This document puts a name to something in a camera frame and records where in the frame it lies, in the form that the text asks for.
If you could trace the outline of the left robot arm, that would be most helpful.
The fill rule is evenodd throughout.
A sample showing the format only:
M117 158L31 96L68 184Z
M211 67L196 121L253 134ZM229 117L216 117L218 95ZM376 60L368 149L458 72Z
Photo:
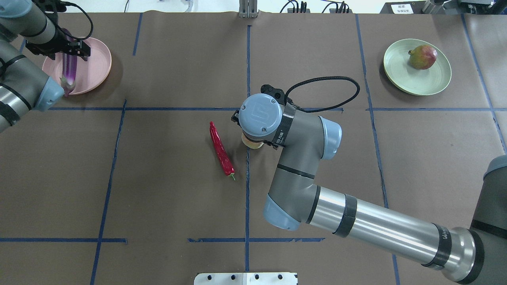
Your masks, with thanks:
M43 5L32 0L2 0L0 5L0 130L5 131L31 110L48 110L65 94L59 83L11 45L14 39L22 36L31 53L52 60L58 53L87 60L91 49L84 38L58 25L56 8L49 16Z

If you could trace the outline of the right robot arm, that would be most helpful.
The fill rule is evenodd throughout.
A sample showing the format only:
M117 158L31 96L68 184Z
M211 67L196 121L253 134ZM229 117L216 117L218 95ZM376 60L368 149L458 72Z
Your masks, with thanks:
M295 231L304 222L462 285L506 284L506 155L490 162L469 228L448 229L315 184L319 162L340 146L339 124L264 93L248 97L232 121L247 140L282 148L264 206L273 226Z

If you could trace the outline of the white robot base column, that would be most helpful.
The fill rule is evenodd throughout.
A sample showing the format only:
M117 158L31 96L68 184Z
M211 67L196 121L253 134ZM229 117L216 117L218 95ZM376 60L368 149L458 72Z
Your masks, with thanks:
M293 272L232 272L203 273L194 279L194 285L298 285Z

